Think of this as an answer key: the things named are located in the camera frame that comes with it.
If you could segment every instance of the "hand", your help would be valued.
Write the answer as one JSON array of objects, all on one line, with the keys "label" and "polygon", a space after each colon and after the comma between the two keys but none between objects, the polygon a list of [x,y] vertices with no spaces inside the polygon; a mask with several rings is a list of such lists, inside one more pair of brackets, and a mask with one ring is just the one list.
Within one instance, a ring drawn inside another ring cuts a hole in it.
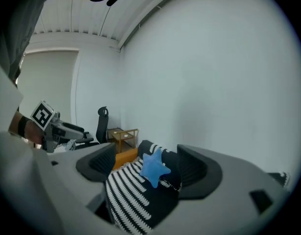
[{"label": "hand", "polygon": [[43,143],[43,131],[32,120],[26,122],[24,129],[24,137],[34,143]]}]

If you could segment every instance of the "white wall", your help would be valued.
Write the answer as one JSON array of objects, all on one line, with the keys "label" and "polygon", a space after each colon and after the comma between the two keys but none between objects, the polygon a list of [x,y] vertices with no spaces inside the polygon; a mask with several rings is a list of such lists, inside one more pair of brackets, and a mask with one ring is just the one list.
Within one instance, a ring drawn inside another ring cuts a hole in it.
[{"label": "white wall", "polygon": [[18,79],[24,95],[20,112],[30,117],[41,100],[59,111],[61,120],[71,122],[71,84],[78,52],[51,51],[26,55]]},{"label": "white wall", "polygon": [[118,100],[118,42],[99,36],[56,32],[33,35],[26,53],[42,50],[77,50],[71,88],[71,121],[95,138],[98,109],[107,106],[109,128],[120,125]]},{"label": "white wall", "polygon": [[121,126],[265,171],[301,161],[301,47],[271,0],[173,0],[121,53]]}]

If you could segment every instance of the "white ceiling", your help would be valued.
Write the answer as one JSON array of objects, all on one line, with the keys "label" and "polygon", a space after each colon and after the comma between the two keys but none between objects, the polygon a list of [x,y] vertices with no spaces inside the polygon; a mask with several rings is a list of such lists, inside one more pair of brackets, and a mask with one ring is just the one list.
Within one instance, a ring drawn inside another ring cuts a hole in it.
[{"label": "white ceiling", "polygon": [[107,0],[48,0],[34,34],[80,32],[112,38],[123,43],[124,38],[127,38],[138,24],[137,20],[141,20],[161,1],[118,0],[112,7],[108,7]]}]

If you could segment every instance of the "office chair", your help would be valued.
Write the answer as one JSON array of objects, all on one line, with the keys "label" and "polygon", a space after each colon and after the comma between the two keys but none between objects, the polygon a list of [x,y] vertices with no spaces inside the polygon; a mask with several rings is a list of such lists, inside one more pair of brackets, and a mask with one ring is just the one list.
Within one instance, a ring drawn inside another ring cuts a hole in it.
[{"label": "office chair", "polygon": [[98,126],[97,126],[97,131],[96,131],[96,138],[99,143],[97,143],[97,142],[91,143],[93,141],[93,138],[88,138],[87,134],[89,132],[84,132],[83,139],[75,140],[75,143],[83,143],[81,145],[78,145],[75,148],[75,150],[107,142],[106,134],[107,134],[108,121],[109,121],[109,111],[107,109],[107,106],[101,107],[98,110],[98,115],[99,115],[99,120],[98,120]]}]

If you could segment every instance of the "blue star plush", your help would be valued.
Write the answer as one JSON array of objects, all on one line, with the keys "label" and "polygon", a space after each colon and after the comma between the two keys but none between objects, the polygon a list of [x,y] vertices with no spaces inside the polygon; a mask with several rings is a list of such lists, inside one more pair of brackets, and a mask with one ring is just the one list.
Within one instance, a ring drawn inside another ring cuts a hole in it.
[{"label": "blue star plush", "polygon": [[169,174],[171,170],[162,164],[161,149],[159,148],[151,156],[144,153],[144,163],[140,170],[140,176],[147,177],[153,188],[158,187],[160,176]]}]

